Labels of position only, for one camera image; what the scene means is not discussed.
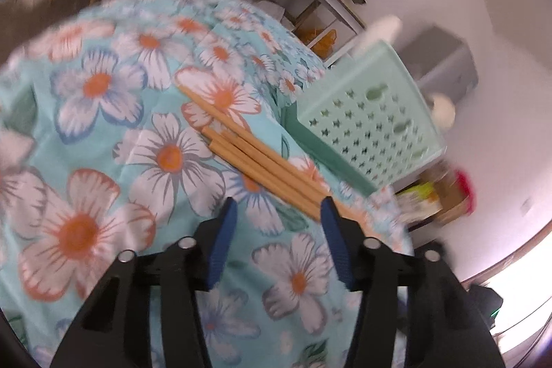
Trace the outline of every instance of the green plastic basket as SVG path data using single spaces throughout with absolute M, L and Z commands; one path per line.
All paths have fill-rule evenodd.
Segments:
M 282 125 L 303 150 L 364 195 L 446 149 L 412 77 L 383 41 L 328 70 L 282 111 Z

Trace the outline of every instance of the screw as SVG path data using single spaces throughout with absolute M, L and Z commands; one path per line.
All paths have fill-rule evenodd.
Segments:
M 184 237 L 178 241 L 178 246 L 183 250 L 187 250 L 189 248 L 194 248 L 196 243 L 193 237 Z
M 364 240 L 364 246 L 370 250 L 377 250 L 379 247 L 382 246 L 382 243 L 374 239 L 373 237 L 369 237 L 368 239 Z
M 441 259 L 441 255 L 435 250 L 427 250 L 424 256 L 430 262 L 437 262 Z
M 131 260 L 134 259 L 134 251 L 132 250 L 124 250 L 124 251 L 121 251 L 119 253 L 119 256 L 117 256 L 117 258 L 121 261 L 121 262 L 130 262 Z

